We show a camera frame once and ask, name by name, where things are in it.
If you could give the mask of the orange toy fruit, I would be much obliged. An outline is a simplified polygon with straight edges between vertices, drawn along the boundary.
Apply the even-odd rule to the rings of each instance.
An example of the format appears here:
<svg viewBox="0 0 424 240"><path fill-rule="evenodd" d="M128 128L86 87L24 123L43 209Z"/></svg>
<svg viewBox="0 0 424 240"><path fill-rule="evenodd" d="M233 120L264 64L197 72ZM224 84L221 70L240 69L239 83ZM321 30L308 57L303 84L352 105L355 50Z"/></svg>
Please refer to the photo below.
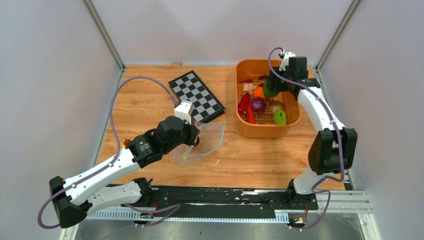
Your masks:
<svg viewBox="0 0 424 240"><path fill-rule="evenodd" d="M262 86L257 86L254 90L253 90L253 92L252 92L252 96L253 96L253 98L261 98L261 99L263 99L264 101L266 100L266 97L265 97L265 95L264 95L264 89L263 89L263 87Z"/></svg>

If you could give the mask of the red toy chili pepper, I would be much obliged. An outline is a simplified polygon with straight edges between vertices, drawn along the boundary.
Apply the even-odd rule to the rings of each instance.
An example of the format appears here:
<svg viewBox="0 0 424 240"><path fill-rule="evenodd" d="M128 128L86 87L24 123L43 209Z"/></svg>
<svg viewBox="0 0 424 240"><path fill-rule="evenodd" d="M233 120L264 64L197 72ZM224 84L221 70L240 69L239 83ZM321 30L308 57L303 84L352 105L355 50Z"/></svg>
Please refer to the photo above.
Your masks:
<svg viewBox="0 0 424 240"><path fill-rule="evenodd" d="M242 96L240 102L237 105L237 112L239 115L246 113L248 106L250 104L250 94L249 92L245 92Z"/></svg>

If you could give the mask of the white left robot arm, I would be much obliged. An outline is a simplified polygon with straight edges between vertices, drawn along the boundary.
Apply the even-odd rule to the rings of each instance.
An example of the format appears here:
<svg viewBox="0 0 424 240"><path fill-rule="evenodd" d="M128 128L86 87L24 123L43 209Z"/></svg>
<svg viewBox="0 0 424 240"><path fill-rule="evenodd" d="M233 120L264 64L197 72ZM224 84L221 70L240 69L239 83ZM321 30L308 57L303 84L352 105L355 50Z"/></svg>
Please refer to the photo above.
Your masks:
<svg viewBox="0 0 424 240"><path fill-rule="evenodd" d="M53 204L58 224L44 225L42 211L37 221L45 229L72 227L91 213L121 204L138 203L142 207L153 201L152 188L145 178L137 178L120 187L108 187L116 179L155 163L176 147L196 146L200 130L195 121L169 116L157 128L136 136L119 148L109 160L64 179L56 176L49 181L50 198L42 207Z"/></svg>

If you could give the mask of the clear zip top bag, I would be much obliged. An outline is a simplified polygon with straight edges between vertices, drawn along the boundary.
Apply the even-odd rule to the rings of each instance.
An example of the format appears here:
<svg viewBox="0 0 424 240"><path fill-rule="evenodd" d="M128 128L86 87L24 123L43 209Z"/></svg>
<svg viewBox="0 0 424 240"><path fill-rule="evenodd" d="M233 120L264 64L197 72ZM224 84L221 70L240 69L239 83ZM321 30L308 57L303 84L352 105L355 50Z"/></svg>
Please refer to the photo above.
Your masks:
<svg viewBox="0 0 424 240"><path fill-rule="evenodd" d="M172 150L168 156L173 164L188 166L202 160L217 150L223 142L226 122L194 122L194 126L200 130L199 143L196 146L182 144Z"/></svg>

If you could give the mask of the orange plastic basket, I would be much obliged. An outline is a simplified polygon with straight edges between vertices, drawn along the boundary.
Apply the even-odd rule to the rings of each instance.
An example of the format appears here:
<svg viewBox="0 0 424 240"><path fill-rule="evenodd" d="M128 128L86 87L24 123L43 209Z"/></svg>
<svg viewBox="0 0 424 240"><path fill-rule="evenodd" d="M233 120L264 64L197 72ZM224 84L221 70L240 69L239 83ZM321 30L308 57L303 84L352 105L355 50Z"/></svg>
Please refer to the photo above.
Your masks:
<svg viewBox="0 0 424 240"><path fill-rule="evenodd" d="M246 93L244 90L246 84L241 81L257 81L260 76L269 73L268 60L265 58L248 58L238 62L235 66L235 104L238 105ZM268 98L266 103L269 104L272 100L283 103L286 124L276 124L274 113L268 108L263 113L253 113L255 124L247 122L246 113L238 113L236 110L237 128L242 136L246 138L282 138L300 121L300 106L290 92L280 92L277 96Z"/></svg>

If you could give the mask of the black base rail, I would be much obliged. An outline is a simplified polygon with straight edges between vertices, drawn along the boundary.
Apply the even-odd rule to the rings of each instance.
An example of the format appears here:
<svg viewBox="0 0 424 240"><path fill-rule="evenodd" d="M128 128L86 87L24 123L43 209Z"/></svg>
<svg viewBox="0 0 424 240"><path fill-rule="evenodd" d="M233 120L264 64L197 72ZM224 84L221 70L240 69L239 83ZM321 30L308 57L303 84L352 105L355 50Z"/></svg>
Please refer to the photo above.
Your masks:
<svg viewBox="0 0 424 240"><path fill-rule="evenodd" d="M254 188L154 186L152 193L132 203L157 210L179 204L175 218L271 219L276 210L301 213L318 209L314 195L289 201L285 190Z"/></svg>

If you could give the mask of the green toy avocado half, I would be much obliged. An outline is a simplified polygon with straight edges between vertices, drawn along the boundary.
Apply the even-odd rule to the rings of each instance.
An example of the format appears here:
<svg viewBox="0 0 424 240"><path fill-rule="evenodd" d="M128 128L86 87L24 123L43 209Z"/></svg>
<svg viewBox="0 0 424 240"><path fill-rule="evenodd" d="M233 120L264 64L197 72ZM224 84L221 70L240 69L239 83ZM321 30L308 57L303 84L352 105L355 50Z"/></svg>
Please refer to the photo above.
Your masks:
<svg viewBox="0 0 424 240"><path fill-rule="evenodd" d="M273 113L274 122L276 125L286 125L287 124L287 116L284 110L277 109Z"/></svg>

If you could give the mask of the green toy pepper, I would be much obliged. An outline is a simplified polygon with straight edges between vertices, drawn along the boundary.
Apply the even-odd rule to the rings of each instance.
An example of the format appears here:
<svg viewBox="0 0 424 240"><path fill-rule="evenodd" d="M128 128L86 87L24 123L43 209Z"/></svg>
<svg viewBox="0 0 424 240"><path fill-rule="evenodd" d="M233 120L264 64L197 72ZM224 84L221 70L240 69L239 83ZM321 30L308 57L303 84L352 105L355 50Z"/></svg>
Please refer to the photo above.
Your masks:
<svg viewBox="0 0 424 240"><path fill-rule="evenodd" d="M262 86L262 90L263 90L263 95L266 97L266 98L273 98L273 97L276 97L276 96L278 96L279 95L279 91L271 91L271 90L269 90L269 88L268 88L268 82L266 82L266 83L264 83L263 84L263 86Z"/></svg>

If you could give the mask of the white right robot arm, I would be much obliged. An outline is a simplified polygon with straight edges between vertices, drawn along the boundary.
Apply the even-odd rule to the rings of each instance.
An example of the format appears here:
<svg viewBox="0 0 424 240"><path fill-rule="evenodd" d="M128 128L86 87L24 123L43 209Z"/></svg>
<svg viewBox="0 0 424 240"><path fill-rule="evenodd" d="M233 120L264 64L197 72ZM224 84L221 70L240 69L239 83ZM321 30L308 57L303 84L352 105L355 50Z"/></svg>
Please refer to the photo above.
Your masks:
<svg viewBox="0 0 424 240"><path fill-rule="evenodd" d="M286 204L298 209L305 203L305 196L314 194L324 181L344 181L345 170L353 164L358 134L335 116L319 82L309 77L306 57L283 57L279 67L273 67L270 58L267 63L271 90L288 90L306 110L316 131L308 152L308 166L300 176L290 181L285 195Z"/></svg>

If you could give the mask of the dark purple toy apple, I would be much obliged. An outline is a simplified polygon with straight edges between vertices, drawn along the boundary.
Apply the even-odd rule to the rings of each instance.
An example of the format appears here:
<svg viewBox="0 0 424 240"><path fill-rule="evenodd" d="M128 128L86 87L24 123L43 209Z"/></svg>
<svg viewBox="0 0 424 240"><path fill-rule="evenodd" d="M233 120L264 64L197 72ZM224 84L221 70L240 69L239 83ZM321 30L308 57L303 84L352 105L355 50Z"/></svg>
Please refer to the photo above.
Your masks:
<svg viewBox="0 0 424 240"><path fill-rule="evenodd" d="M269 81L269 79L270 79L269 75L261 75L258 78L258 86L262 87L264 84L266 84Z"/></svg>

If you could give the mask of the small red chili pepper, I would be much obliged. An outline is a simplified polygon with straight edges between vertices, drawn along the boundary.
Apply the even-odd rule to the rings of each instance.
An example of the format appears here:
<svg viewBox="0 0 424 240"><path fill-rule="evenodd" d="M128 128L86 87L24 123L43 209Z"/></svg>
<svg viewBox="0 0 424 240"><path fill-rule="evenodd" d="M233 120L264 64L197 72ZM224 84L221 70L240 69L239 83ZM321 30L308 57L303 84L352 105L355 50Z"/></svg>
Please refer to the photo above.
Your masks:
<svg viewBox="0 0 424 240"><path fill-rule="evenodd" d="M252 82L253 82L252 79L244 79L244 80L239 81L238 83L241 84L241 83L252 83Z"/></svg>

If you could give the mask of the brown toy potato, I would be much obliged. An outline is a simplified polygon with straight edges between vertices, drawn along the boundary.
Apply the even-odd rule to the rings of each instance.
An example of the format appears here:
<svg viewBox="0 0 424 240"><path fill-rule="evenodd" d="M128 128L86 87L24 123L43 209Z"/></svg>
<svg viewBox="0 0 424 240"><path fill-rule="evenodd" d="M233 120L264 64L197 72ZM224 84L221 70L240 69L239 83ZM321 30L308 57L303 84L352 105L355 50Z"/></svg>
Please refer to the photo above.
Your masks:
<svg viewBox="0 0 424 240"><path fill-rule="evenodd" d="M268 108L271 112L275 112L277 110L281 110L284 111L285 110L285 105L282 101L280 100L272 100L269 102L268 104Z"/></svg>

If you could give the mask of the purple toy onion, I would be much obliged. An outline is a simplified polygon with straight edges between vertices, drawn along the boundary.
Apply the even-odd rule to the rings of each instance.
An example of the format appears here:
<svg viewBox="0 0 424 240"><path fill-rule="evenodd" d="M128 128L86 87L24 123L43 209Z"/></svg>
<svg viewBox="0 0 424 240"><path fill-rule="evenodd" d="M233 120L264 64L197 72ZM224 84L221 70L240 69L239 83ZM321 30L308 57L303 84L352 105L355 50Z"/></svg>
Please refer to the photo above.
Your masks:
<svg viewBox="0 0 424 240"><path fill-rule="evenodd" d="M261 97L253 98L250 102L250 106L255 113L263 113L267 108L266 101Z"/></svg>

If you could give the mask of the black white chessboard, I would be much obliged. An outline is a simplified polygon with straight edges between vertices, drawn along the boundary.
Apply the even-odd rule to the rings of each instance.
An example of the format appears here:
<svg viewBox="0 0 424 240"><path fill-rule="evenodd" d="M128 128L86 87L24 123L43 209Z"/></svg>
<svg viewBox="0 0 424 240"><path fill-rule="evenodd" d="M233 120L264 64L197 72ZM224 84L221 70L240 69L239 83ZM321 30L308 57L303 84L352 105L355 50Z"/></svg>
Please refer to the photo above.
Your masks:
<svg viewBox="0 0 424 240"><path fill-rule="evenodd" d="M195 121L206 124L225 113L224 105L195 71L191 70L168 84L180 101L189 101L194 105L192 116Z"/></svg>

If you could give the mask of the red green toy brick car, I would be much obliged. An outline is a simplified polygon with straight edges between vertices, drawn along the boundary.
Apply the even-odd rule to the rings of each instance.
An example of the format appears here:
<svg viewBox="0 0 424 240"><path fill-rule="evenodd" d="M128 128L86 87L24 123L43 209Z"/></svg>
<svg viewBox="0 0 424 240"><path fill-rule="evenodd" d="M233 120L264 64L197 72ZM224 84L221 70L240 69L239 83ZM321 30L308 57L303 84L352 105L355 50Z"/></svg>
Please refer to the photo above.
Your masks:
<svg viewBox="0 0 424 240"><path fill-rule="evenodd" d="M126 147L128 145L129 142L131 142L131 139L125 139L125 141L123 142L123 144L121 145L122 148Z"/></svg>

